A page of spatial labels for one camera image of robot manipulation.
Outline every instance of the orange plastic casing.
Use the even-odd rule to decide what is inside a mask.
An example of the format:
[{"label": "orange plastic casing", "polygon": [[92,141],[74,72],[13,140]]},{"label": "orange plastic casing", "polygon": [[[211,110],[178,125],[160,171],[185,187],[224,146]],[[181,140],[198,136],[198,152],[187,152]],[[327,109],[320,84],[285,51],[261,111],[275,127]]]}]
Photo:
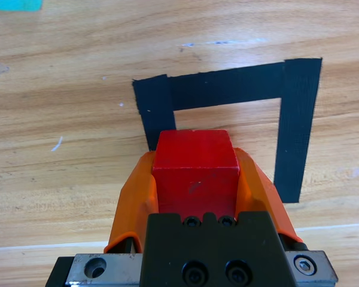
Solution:
[{"label": "orange plastic casing", "polygon": [[[234,150],[240,168],[235,217],[242,211],[268,211],[279,234],[303,242],[296,235],[274,184],[245,151]],[[159,212],[156,181],[151,175],[154,156],[155,152],[144,154],[122,188],[105,253],[128,237],[133,238],[138,253],[144,251],[148,216]]]}]

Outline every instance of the teal object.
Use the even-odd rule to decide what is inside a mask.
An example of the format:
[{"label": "teal object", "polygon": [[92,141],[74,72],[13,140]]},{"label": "teal object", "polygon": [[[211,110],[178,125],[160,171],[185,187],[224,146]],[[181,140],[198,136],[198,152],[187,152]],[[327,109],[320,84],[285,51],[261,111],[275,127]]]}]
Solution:
[{"label": "teal object", "polygon": [[42,0],[0,0],[2,11],[38,11]]}]

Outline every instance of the black electrical tape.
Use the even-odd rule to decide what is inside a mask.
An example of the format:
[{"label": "black electrical tape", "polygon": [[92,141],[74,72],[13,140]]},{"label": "black electrical tape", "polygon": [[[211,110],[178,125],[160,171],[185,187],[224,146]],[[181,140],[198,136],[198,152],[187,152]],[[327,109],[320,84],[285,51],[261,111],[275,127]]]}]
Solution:
[{"label": "black electrical tape", "polygon": [[274,184],[283,202],[298,202],[322,59],[134,81],[149,150],[175,129],[173,111],[281,98]]}]

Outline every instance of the red block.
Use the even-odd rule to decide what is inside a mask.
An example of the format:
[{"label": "red block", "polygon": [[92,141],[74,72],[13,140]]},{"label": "red block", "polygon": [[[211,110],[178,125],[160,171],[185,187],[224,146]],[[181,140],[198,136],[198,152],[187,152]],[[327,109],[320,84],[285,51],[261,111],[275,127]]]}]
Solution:
[{"label": "red block", "polygon": [[152,174],[160,213],[234,217],[239,165],[227,131],[161,132]]}]

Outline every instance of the wooden table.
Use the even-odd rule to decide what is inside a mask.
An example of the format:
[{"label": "wooden table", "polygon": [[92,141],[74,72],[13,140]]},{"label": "wooden table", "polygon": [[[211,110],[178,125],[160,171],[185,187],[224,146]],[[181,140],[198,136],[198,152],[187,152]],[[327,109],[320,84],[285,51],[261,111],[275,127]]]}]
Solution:
[{"label": "wooden table", "polygon": [[[359,1],[333,0],[45,0],[37,13],[0,12],[0,286],[44,286],[58,256],[102,252],[147,151],[132,79],[296,57],[322,57],[323,69],[300,203],[287,210],[338,286],[359,286]],[[227,129],[273,178],[279,103],[175,117],[179,129]]]}]

